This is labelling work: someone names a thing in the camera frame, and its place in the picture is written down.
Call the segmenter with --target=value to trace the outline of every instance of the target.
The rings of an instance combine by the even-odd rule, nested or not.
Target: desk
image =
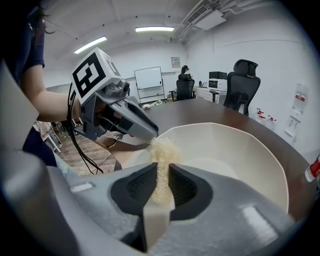
[[[289,214],[300,220],[313,206],[317,182],[306,181],[307,161],[280,136],[255,120],[212,101],[197,98],[160,104],[145,113],[158,125],[159,134],[177,126],[217,123],[253,135],[273,153],[284,169],[288,183]]]
[[[210,92],[211,90],[215,90],[215,89],[214,88],[207,89],[206,87],[198,87],[198,86],[193,87],[193,91],[196,98],[198,99],[202,98],[210,102],[212,102],[212,97],[213,97],[212,93]],[[218,91],[218,90],[216,90],[216,92],[218,92],[218,94],[215,96],[215,103],[223,105],[226,99],[227,92]]]

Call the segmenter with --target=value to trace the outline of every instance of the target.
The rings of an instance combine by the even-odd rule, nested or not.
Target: microwave
[[[227,80],[224,79],[209,79],[208,87],[209,90],[216,90],[216,91],[227,91]]]
[[[208,89],[216,91],[227,91],[227,73],[214,71],[209,72]]]

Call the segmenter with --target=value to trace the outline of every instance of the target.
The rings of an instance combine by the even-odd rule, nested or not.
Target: fluorescent light
[[[173,26],[142,26],[136,27],[135,32],[142,31],[173,31],[175,28]]]
[[[87,48],[89,48],[89,47],[91,47],[91,46],[94,46],[94,45],[96,45],[96,44],[98,44],[98,43],[100,43],[100,42],[102,42],[102,41],[105,41],[105,40],[107,40],[107,38],[106,38],[105,36],[103,36],[103,37],[101,37],[101,38],[99,38],[99,39],[97,39],[97,40],[94,40],[94,41],[86,44],[85,46],[82,46],[80,49],[76,50],[74,53],[75,53],[75,54],[79,54],[79,53],[81,53],[82,51],[84,51],[85,49],[87,49]]]

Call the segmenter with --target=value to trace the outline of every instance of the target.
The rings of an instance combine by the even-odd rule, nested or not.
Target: chair backrest
[[[189,100],[192,99],[192,91],[194,89],[195,80],[188,79],[182,80],[179,79],[176,81],[176,100]]]
[[[180,74],[178,76],[179,80],[187,80],[187,79],[191,79],[191,75],[190,74]]]
[[[260,78],[256,77],[256,68],[258,64],[240,59],[233,70],[227,76],[227,92],[224,106],[235,111],[239,111],[241,105],[244,105],[243,113],[248,116],[248,107],[255,96],[259,86]]]

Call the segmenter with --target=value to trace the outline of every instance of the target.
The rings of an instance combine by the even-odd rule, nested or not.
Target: wooden floor
[[[79,155],[76,147],[74,146],[70,137],[67,136],[67,133],[64,132],[59,135],[62,141],[61,153],[57,153],[57,155],[63,159],[68,165],[70,165],[74,171],[76,171],[81,176],[92,175],[88,170],[85,162],[82,160]],[[94,143],[92,140],[83,137],[81,135],[76,135],[75,139],[82,149],[83,153],[87,155],[87,157],[91,158],[98,166],[103,170],[104,173],[113,172],[115,168],[116,159],[109,153],[109,151],[105,150],[98,144]],[[87,163],[90,170],[96,174],[97,169],[92,165]]]

